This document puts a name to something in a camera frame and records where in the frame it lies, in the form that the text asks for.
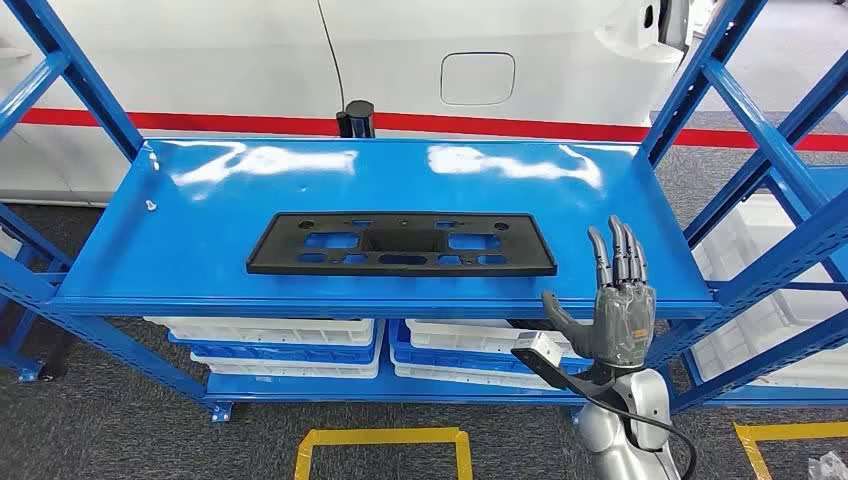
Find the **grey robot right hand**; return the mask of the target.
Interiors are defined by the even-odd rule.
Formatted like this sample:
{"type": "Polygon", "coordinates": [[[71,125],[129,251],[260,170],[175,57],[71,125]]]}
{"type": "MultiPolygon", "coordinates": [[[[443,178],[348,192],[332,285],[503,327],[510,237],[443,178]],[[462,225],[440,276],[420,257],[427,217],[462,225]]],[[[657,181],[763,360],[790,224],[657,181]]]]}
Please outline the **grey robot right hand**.
{"type": "Polygon", "coordinates": [[[644,250],[631,227],[615,215],[608,226],[611,249],[597,228],[587,230],[597,284],[592,323],[575,320],[548,290],[541,294],[543,308],[577,355],[612,367],[640,368],[654,336],[656,290],[647,282],[644,250]]]}

